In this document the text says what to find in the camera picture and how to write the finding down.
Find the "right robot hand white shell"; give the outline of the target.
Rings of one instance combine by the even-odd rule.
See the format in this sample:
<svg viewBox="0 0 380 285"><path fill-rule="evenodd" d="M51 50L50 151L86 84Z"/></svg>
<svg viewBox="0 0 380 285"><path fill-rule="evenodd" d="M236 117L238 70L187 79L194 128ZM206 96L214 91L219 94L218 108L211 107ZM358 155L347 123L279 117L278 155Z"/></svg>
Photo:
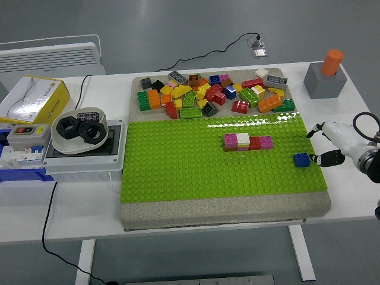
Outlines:
<svg viewBox="0 0 380 285"><path fill-rule="evenodd" d="M354 165L362 172L364 172L366 161L378 151L378 147L369 145L352 125L336 122L316 124L306 137L311 138L318 131L322 131L343 156L350 157Z"/></svg>

